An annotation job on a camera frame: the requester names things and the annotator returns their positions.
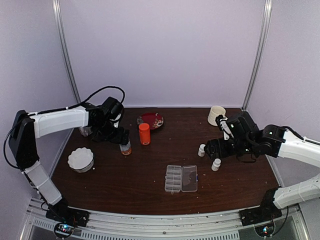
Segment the grey lid pill bottle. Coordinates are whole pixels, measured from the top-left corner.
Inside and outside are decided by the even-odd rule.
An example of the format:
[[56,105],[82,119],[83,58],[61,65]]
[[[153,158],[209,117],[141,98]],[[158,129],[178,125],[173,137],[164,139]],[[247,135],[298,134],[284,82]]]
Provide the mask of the grey lid pill bottle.
[[131,142],[128,141],[127,144],[120,144],[119,145],[120,152],[124,156],[128,156],[132,153],[132,147],[131,147]]

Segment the orange pill bottle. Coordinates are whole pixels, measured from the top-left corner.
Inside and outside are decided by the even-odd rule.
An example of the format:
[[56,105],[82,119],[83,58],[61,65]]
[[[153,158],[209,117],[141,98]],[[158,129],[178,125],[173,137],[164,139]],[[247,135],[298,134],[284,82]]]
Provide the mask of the orange pill bottle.
[[138,126],[140,143],[142,145],[149,145],[151,143],[150,125],[148,123],[141,123]]

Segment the clear plastic pill organizer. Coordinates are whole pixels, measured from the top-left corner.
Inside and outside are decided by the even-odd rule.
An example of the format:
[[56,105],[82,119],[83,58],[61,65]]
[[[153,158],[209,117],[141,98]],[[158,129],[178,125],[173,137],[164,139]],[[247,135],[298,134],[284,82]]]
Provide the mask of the clear plastic pill organizer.
[[196,165],[167,165],[164,190],[167,193],[193,193],[198,191],[198,168]]

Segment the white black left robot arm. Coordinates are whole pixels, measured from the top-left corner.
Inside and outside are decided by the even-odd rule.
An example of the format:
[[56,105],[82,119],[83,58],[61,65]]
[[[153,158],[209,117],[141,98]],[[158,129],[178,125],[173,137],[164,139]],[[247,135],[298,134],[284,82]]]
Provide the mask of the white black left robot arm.
[[129,130],[120,126],[123,115],[122,102],[113,97],[100,105],[81,102],[37,112],[19,110],[3,146],[9,147],[16,167],[44,198],[53,215],[61,222],[67,222],[72,218],[72,211],[40,161],[40,140],[76,128],[89,128],[89,136],[94,142],[127,145]]

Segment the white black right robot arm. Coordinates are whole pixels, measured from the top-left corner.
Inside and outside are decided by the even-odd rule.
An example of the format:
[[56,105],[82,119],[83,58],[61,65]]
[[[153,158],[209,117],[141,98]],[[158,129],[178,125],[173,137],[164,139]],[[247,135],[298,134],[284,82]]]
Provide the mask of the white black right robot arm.
[[268,220],[276,211],[320,197],[320,142],[301,136],[287,125],[269,124],[259,129],[250,114],[241,111],[231,117],[218,114],[215,124],[223,136],[209,140],[204,152],[217,168],[217,160],[246,155],[254,163],[258,157],[273,160],[277,176],[286,180],[265,192],[256,216]]

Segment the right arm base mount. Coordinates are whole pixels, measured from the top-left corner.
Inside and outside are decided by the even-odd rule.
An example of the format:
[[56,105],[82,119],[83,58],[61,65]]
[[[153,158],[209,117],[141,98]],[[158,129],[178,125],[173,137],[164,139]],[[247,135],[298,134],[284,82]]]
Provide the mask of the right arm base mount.
[[243,227],[253,226],[255,233],[266,239],[276,233],[275,219],[282,216],[282,211],[273,203],[267,203],[240,210],[239,216]]

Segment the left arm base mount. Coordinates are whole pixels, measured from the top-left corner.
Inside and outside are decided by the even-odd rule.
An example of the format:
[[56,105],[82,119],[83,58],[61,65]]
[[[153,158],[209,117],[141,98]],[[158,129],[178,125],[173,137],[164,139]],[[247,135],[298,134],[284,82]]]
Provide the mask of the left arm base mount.
[[58,203],[52,205],[47,201],[47,219],[56,221],[53,233],[59,240],[69,238],[77,227],[86,227],[90,213],[86,210],[69,207],[68,201],[63,197]]

